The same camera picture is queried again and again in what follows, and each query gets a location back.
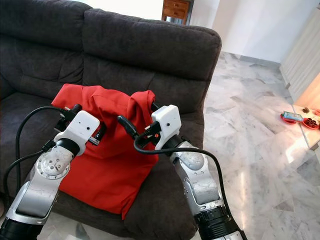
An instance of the red bag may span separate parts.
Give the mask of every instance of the red bag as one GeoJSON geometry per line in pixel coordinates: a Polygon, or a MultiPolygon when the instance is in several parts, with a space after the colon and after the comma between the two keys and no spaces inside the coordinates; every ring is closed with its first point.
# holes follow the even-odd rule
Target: red bag
{"type": "Polygon", "coordinates": [[[71,109],[80,104],[104,122],[107,130],[98,146],[87,143],[84,154],[71,162],[59,189],[95,208],[122,214],[124,219],[158,156],[138,153],[117,116],[125,116],[142,133],[152,123],[154,100],[150,90],[128,96],[102,86],[63,85],[52,105],[71,109]]]}

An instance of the wooden cabinet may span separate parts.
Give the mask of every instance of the wooden cabinet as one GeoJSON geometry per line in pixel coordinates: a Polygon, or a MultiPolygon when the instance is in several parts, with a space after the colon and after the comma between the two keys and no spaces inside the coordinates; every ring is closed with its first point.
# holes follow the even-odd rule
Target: wooden cabinet
{"type": "Polygon", "coordinates": [[[162,20],[167,17],[182,19],[183,24],[187,23],[190,12],[190,0],[163,0],[162,20]]]}

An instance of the dark gray sofa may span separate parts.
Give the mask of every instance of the dark gray sofa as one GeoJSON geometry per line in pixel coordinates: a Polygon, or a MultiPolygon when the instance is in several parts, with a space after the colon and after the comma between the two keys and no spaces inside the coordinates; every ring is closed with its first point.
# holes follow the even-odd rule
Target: dark gray sofa
{"type": "MultiPolygon", "coordinates": [[[[152,90],[160,105],[179,107],[181,134],[202,147],[203,103],[221,49],[215,31],[66,0],[0,0],[0,10],[2,193],[4,171],[15,160],[19,124],[35,108],[49,106],[64,83],[101,85],[129,95],[152,90]]],[[[20,155],[38,151],[53,137],[58,119],[50,111],[32,117],[21,135],[20,155]]],[[[34,160],[22,163],[23,180],[34,160]]],[[[12,171],[11,196],[15,179],[12,171]]],[[[144,181],[125,220],[63,192],[54,211],[139,240],[187,240],[196,231],[180,179],[164,156],[144,181]]]]}

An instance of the red plate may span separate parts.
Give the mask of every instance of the red plate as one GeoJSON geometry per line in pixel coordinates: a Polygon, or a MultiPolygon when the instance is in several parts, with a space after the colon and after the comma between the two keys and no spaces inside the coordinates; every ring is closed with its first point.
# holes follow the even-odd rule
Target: red plate
{"type": "Polygon", "coordinates": [[[284,116],[282,116],[282,114],[280,114],[280,117],[286,124],[296,124],[297,123],[296,120],[284,118],[284,116]]]}
{"type": "Polygon", "coordinates": [[[303,119],[303,121],[302,121],[302,124],[305,126],[305,127],[307,127],[308,129],[313,129],[313,130],[315,130],[315,129],[318,129],[319,128],[319,126],[317,125],[317,126],[315,126],[315,127],[310,127],[310,126],[308,126],[306,123],[305,123],[305,121],[307,121],[307,119],[308,118],[304,118],[303,119]]]}

